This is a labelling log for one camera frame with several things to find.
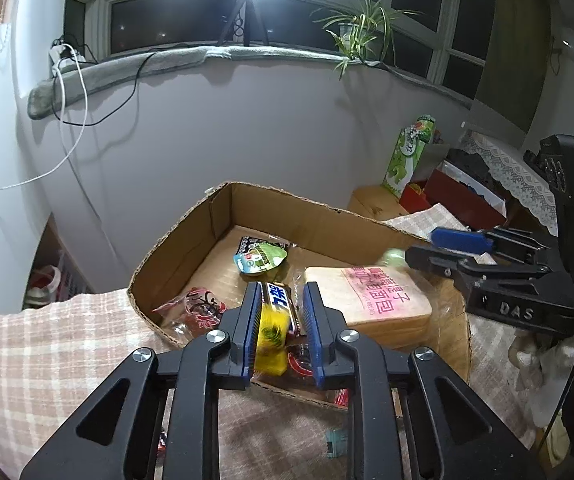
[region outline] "checkered tablecloth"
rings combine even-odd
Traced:
[[[432,226],[455,226],[445,211],[432,208],[400,218],[397,228],[423,236]],[[509,387],[512,367],[506,351],[513,330],[472,320],[471,333],[471,386],[524,444],[531,444],[521,402]],[[0,316],[0,468],[17,479],[59,425],[141,346],[169,349],[131,308],[125,290],[83,294],[40,310]],[[221,392],[221,478],[341,478],[345,461],[325,457],[324,433],[342,427],[344,418],[341,412],[261,388]]]

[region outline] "metal screw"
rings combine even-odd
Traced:
[[[149,348],[139,348],[138,350],[134,350],[132,353],[132,359],[137,363],[144,363],[151,359],[152,352]]]
[[[414,355],[416,356],[416,359],[420,359],[420,361],[429,361],[429,359],[433,359],[435,353],[427,346],[419,346],[414,350]]]
[[[358,339],[360,336],[361,335],[358,332],[352,330],[351,328],[348,328],[347,330],[343,330],[342,332],[340,332],[340,339],[348,343],[356,341],[356,339]]]
[[[220,343],[227,335],[222,330],[211,330],[206,337],[210,343]]]

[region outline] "black electronic device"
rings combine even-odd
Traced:
[[[451,277],[466,310],[534,332],[574,334],[574,136],[541,140],[537,160],[556,201],[558,236],[496,228],[484,232],[492,254],[507,265],[433,246],[413,246],[407,264]]]
[[[21,480],[151,480],[170,388],[163,480],[217,480],[218,391],[249,384],[260,302],[259,285],[250,283],[242,306],[225,312],[217,330],[182,350],[134,351],[43,445]],[[305,286],[303,309],[318,388],[350,393],[347,478],[403,478],[395,387],[414,479],[545,479],[537,457],[432,349],[382,348],[324,306],[316,283]]]

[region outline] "potted plant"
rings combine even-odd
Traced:
[[[353,60],[359,60],[365,63],[368,60],[369,53],[381,62],[385,59],[389,43],[392,48],[394,45],[393,30],[391,23],[403,14],[418,14],[413,10],[392,10],[385,9],[381,0],[355,0],[356,7],[353,12],[343,9],[327,9],[333,14],[326,18],[314,20],[314,23],[323,23],[323,29],[334,38],[334,42],[340,53],[345,56],[334,69],[340,70],[340,78],[343,77],[347,66]],[[321,7],[314,12],[326,9]],[[330,27],[338,25],[340,34],[336,34]],[[372,46],[378,43],[377,40],[382,38],[380,56],[377,57]]]

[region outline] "tripod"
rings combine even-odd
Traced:
[[[252,13],[256,15],[256,22],[260,27],[263,34],[263,45],[269,46],[269,37],[267,36],[267,29],[263,23],[263,17],[260,14],[260,9],[258,8],[258,0],[237,0],[234,9],[232,10],[225,27],[222,29],[221,37],[218,39],[216,46],[221,46],[225,42],[227,34],[233,32],[234,22],[236,21],[236,16],[242,9],[243,4],[245,4],[245,23],[243,25],[243,45],[249,46],[251,39],[251,16]]]

